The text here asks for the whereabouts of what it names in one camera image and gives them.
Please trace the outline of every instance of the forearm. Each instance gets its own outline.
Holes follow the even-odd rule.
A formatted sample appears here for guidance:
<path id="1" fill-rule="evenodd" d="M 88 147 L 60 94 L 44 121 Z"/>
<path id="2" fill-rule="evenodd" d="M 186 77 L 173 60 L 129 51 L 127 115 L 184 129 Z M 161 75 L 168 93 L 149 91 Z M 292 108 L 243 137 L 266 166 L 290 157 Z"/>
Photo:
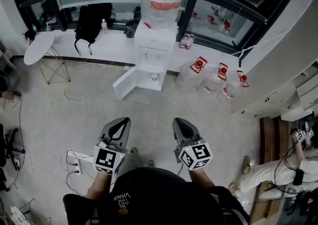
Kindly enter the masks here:
<path id="1" fill-rule="evenodd" d="M 111 175 L 98 172 L 96 178 L 88 190 L 86 197 L 92 200 L 99 200 L 106 193 L 109 193 Z"/>
<path id="2" fill-rule="evenodd" d="M 312 149 L 312 143 L 310 142 L 310 138 L 306 137 L 306 151 L 310 151 Z"/>
<path id="3" fill-rule="evenodd" d="M 201 186 L 204 189 L 209 189 L 215 186 L 214 183 L 211 181 L 211 179 L 207 176 L 207 174 L 204 172 L 202 168 L 189 170 L 189 174 L 190 174 L 192 183 L 194 183 L 195 185 Z"/>
<path id="4" fill-rule="evenodd" d="M 305 156 L 304 156 L 304 152 L 302 149 L 302 144 L 300 142 L 298 142 L 296 144 L 296 159 L 297 159 L 298 167 L 300 166 L 300 163 L 302 162 L 302 160 L 304 158 L 305 158 Z"/>

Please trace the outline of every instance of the tabletop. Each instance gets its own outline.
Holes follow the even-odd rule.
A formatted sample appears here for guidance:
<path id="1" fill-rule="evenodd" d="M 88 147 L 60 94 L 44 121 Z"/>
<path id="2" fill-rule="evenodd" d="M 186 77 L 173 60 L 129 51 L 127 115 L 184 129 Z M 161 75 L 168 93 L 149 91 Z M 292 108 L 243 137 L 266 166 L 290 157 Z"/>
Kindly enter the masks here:
<path id="1" fill-rule="evenodd" d="M 52 32 L 39 33 L 26 50 L 24 63 L 26 65 L 32 65 L 42 59 L 53 45 L 54 40 L 55 35 Z"/>

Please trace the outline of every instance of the person in white pants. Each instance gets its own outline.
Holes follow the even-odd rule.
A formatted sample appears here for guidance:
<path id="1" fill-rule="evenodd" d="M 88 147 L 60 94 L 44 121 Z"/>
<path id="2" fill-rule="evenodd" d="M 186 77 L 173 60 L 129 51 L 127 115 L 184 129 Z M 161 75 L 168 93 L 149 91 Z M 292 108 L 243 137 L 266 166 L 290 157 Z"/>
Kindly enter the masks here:
<path id="1" fill-rule="evenodd" d="M 237 183 L 231 183 L 229 185 L 229 190 L 234 196 L 239 197 L 242 193 L 248 192 L 264 181 L 272 181 L 276 185 L 289 185 L 289 187 L 292 187 L 294 186 L 292 182 L 294 181 L 296 169 L 298 168 L 304 171 L 303 184 L 297 186 L 294 192 L 298 193 L 299 191 L 313 190 L 318 187 L 318 183 L 316 183 L 316 181 L 318 181 L 318 149 L 312 150 L 310 139 L 308 137 L 305 139 L 305 153 L 302 150 L 301 143 L 297 140 L 294 141 L 296 155 L 292 155 L 286 159 L 286 163 L 290 165 L 291 169 L 287 167 L 284 161 L 280 163 L 280 160 L 250 167 L 249 157 L 246 156 L 241 171 L 242 175 Z M 282 195 L 282 191 L 272 189 L 265 192 L 260 198 L 277 198 Z"/>

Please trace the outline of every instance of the beige shoe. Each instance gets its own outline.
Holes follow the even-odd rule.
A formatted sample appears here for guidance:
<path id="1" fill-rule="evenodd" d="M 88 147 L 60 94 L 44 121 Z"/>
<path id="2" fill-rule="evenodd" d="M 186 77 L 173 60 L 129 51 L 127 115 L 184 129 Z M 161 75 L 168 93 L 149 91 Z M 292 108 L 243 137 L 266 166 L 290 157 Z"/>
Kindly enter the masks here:
<path id="1" fill-rule="evenodd" d="M 250 158 L 249 156 L 245 156 L 244 157 L 244 160 L 243 160 L 243 165 L 242 165 L 242 169 L 241 169 L 241 174 L 248 174 L 251 170 L 251 167 L 250 167 Z"/>
<path id="2" fill-rule="evenodd" d="M 228 187 L 229 191 L 231 192 L 232 196 L 236 197 L 238 199 L 238 196 L 235 195 L 236 191 L 239 190 L 238 187 L 235 186 L 235 183 L 230 183 Z"/>

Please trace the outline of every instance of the round white table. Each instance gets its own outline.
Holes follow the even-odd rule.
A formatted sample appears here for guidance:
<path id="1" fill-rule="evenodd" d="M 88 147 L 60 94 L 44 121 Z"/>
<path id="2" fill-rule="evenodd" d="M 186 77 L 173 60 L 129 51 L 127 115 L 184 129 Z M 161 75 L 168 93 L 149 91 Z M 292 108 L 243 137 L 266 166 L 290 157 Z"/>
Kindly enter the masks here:
<path id="1" fill-rule="evenodd" d="M 47 84 L 70 82 L 71 78 L 70 78 L 68 69 L 66 67 L 65 61 L 60 56 L 60 54 L 56 51 L 56 49 L 53 47 L 54 41 L 55 41 L 55 35 L 53 32 L 39 33 L 37 36 L 35 36 L 34 41 L 30 44 L 30 46 L 26 50 L 24 55 L 24 63 L 26 65 L 32 65 L 34 63 L 37 63 Z M 56 59 L 57 62 L 59 63 L 58 68 L 54 70 L 50 66 L 45 64 L 43 61 L 41 61 L 43 57 L 51 57 L 53 59 Z M 41 65 L 44 65 L 53 71 L 53 74 L 50 76 L 49 79 L 45 77 Z M 55 74 L 58 74 L 59 76 L 64 78 L 65 81 L 51 82 L 51 79 L 53 78 Z"/>

